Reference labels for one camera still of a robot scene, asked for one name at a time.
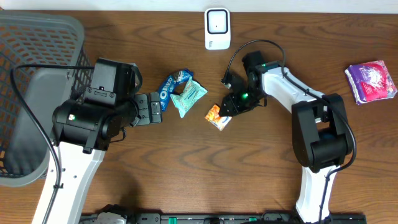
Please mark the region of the blue Oreo cookie pack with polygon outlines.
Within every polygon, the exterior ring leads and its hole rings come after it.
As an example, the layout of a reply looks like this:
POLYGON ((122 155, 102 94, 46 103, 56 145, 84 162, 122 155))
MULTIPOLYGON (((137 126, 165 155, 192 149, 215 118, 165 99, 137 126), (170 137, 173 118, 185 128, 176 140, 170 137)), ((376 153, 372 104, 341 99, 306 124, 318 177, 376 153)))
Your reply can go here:
POLYGON ((160 96, 160 108, 162 112, 166 111, 169 105, 170 95, 174 92, 176 87, 187 82, 191 77, 193 77, 193 72, 185 68, 170 74, 164 80, 157 91, 160 96))

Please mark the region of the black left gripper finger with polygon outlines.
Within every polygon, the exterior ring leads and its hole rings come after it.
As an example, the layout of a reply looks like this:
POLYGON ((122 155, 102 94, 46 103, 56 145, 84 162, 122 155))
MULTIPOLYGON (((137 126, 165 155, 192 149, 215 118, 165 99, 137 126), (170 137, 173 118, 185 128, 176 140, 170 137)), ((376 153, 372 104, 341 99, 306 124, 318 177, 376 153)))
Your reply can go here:
POLYGON ((139 121, 138 126, 149 125, 151 122, 150 117, 150 98, 146 94, 137 94, 134 96, 134 100, 138 105, 139 121))
POLYGON ((159 124, 162 122, 162 110, 160 95, 158 92, 150 93, 150 123, 159 124))

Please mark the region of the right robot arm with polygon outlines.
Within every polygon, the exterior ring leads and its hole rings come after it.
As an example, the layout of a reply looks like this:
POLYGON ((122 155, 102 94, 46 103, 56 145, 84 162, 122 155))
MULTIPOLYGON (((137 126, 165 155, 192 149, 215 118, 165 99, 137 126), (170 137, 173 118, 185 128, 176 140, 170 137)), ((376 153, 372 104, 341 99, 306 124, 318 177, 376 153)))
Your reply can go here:
POLYGON ((348 124, 343 99, 325 95, 294 77, 283 62, 243 60, 247 81, 227 70, 222 84, 231 90, 223 98, 220 116, 253 110, 268 96, 291 114, 292 148, 302 166, 300 195, 295 204, 302 223, 332 221, 328 208, 333 181, 348 168, 347 155, 356 155, 356 141, 348 124))

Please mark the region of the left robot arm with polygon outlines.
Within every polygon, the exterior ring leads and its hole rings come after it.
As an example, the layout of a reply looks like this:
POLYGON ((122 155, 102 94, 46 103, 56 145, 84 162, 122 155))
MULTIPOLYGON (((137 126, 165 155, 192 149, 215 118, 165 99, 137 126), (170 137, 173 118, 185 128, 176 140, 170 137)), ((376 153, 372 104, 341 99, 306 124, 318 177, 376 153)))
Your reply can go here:
POLYGON ((61 142, 54 147, 60 161, 61 177, 58 188, 56 165, 49 161, 49 169, 32 223, 78 223, 91 181, 104 159, 105 152, 93 149, 89 154, 83 146, 61 142), (57 195, 52 200, 52 192, 57 195))

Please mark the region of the red purple snack pack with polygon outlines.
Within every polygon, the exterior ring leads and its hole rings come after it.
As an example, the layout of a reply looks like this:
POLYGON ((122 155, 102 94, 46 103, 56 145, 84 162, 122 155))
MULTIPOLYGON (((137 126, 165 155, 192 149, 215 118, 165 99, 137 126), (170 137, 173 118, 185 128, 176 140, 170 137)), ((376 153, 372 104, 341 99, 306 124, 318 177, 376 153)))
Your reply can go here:
POLYGON ((345 75, 357 105, 391 99, 397 94, 383 60, 350 65, 345 75))

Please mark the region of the orange small snack box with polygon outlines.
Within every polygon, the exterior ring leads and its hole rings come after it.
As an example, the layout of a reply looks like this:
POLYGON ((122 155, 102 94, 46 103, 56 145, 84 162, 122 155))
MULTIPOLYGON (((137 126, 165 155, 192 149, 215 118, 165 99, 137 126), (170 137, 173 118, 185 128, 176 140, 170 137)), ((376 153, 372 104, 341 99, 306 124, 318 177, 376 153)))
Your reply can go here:
POLYGON ((205 116, 205 119, 217 127, 220 131, 224 130, 226 125, 231 121, 231 116, 220 116, 220 107, 213 105, 205 116))

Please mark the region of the teal snack packet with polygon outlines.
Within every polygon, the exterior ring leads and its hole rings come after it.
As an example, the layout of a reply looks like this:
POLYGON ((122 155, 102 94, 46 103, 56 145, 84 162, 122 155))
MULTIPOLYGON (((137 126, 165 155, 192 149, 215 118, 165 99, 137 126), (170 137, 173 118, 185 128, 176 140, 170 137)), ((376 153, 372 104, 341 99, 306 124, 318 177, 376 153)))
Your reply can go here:
POLYGON ((190 77, 183 92, 180 95, 171 94, 170 98, 176 109, 178 109, 180 117, 183 118, 192 106, 201 97, 206 95, 207 92, 204 87, 190 77))

